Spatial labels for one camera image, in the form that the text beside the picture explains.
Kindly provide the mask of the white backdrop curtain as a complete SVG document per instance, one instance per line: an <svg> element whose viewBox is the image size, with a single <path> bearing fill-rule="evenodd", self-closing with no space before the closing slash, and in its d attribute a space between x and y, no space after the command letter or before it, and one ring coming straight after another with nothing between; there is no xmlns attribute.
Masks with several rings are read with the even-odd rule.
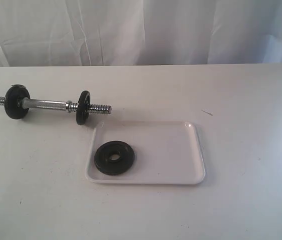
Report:
<svg viewBox="0 0 282 240"><path fill-rule="evenodd" d="M0 67L282 63L282 0L0 0Z"/></svg>

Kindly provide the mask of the white rectangular tray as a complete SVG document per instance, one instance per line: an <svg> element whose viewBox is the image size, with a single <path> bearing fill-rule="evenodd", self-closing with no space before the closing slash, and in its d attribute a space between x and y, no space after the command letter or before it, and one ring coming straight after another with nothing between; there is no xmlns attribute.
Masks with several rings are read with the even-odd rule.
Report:
<svg viewBox="0 0 282 240"><path fill-rule="evenodd" d="M122 141L135 153L132 167L106 175L94 164L104 143ZM86 178L98 184L195 185L203 181L205 166L196 126L187 121L112 121L93 132Z"/></svg>

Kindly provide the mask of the chrome dumbbell bar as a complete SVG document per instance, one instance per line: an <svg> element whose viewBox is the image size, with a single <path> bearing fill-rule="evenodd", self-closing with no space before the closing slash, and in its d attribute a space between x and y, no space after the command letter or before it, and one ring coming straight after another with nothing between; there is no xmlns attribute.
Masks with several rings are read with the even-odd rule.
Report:
<svg viewBox="0 0 282 240"><path fill-rule="evenodd" d="M78 103L72 101L51 101L51 100L38 100L28 99L23 100L24 109L47 109L47 110L58 110L67 111L69 113L76 112ZM110 105L103 104L90 104L88 113L91 114L104 114L109 115L112 111Z"/></svg>

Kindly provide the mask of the black weight plate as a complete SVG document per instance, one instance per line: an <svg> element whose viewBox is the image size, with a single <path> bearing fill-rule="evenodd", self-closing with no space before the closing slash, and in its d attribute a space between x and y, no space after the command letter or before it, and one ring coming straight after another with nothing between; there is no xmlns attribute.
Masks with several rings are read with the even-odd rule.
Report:
<svg viewBox="0 0 282 240"><path fill-rule="evenodd" d="M135 153L132 147L118 140L102 144L94 155L97 170L109 176L125 173L132 167L134 160Z"/></svg>

